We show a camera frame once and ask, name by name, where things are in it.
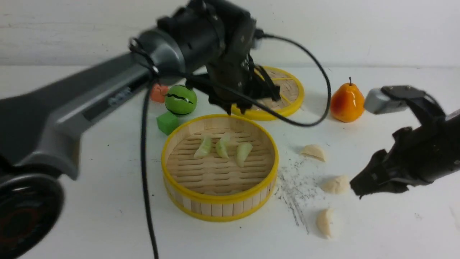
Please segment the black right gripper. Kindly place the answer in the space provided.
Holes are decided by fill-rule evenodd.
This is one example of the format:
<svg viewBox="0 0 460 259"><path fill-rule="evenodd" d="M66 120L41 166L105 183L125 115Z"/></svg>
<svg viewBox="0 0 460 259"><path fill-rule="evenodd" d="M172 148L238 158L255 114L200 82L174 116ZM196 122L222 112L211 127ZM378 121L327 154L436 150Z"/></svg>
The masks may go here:
<svg viewBox="0 0 460 259"><path fill-rule="evenodd" d="M405 138L411 134L411 127L404 127L393 133L394 145L389 152L385 149L376 151L367 166L350 181L350 188L360 199L366 195L377 193L401 194L409 190L409 186L426 186L425 181L402 160L401 151Z"/></svg>

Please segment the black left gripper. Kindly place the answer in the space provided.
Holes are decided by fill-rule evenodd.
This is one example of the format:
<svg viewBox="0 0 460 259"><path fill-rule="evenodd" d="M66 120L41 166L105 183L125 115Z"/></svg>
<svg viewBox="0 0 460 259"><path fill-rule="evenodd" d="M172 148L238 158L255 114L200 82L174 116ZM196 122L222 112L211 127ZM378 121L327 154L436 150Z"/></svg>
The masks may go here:
<svg viewBox="0 0 460 259"><path fill-rule="evenodd" d="M254 63L250 55L255 25L256 20L248 14L231 18L229 40L223 54L206 65L205 74L185 82L186 87L207 94L209 103L219 106L227 114L231 114L233 105L243 114L252 108L253 102L244 100L240 95L256 101L267 98L281 100L280 87L274 84L263 67Z"/></svg>

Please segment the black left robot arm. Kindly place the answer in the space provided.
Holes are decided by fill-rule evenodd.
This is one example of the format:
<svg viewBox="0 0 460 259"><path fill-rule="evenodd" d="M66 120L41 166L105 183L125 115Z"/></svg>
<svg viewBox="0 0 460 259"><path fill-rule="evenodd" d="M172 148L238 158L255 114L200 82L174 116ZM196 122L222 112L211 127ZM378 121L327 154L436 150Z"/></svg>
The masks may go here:
<svg viewBox="0 0 460 259"><path fill-rule="evenodd" d="M58 178L79 175L82 134L145 88L186 79L228 114L280 88L249 57L262 35L226 0L191 0L129 41L129 52L29 93L1 99L1 258L16 259L53 228Z"/></svg>

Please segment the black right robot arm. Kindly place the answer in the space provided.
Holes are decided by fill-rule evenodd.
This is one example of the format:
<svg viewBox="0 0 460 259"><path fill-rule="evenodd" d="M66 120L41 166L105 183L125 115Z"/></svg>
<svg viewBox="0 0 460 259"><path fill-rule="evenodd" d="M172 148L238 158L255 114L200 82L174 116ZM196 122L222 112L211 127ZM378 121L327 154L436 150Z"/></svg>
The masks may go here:
<svg viewBox="0 0 460 259"><path fill-rule="evenodd" d="M457 110L433 124L400 128L390 151L375 152L350 181L360 198L377 193L401 194L459 171L460 116Z"/></svg>

